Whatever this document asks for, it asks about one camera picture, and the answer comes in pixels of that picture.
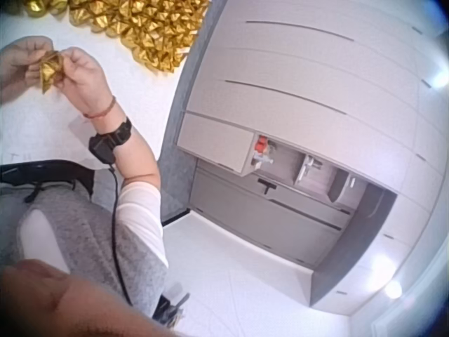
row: gold gift bow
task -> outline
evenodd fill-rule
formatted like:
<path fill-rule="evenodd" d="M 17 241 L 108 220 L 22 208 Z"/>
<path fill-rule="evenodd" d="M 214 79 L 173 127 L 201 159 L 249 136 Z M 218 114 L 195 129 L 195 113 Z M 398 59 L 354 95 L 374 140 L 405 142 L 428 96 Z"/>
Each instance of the gold gift bow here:
<path fill-rule="evenodd" d="M 62 56 L 57 51 L 48 51 L 39 63 L 39 70 L 42 93 L 45 93 L 54 83 L 57 75 L 64 76 Z"/>
<path fill-rule="evenodd" d="M 174 72 L 201 28 L 209 0 L 23 0 L 29 16 L 58 15 L 70 22 L 119 37 L 150 70 Z"/>

